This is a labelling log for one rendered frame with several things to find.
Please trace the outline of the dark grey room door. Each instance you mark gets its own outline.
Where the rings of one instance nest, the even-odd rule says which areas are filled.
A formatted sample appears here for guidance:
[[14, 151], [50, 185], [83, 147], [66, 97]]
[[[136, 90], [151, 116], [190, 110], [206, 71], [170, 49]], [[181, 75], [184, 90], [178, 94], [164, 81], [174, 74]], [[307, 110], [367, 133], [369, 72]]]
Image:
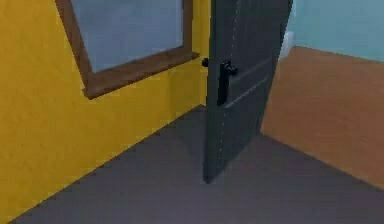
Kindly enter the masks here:
[[[260, 133], [293, 0], [211, 0], [203, 180], [212, 182]], [[218, 106], [220, 64], [238, 68]]]

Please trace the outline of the brown framed window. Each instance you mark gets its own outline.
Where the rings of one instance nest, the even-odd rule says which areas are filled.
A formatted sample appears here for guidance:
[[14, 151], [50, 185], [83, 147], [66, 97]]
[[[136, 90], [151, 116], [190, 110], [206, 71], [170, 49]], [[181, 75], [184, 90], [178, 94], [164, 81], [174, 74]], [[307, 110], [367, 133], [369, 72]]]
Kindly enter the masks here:
[[188, 63], [193, 0], [54, 0], [88, 99]]

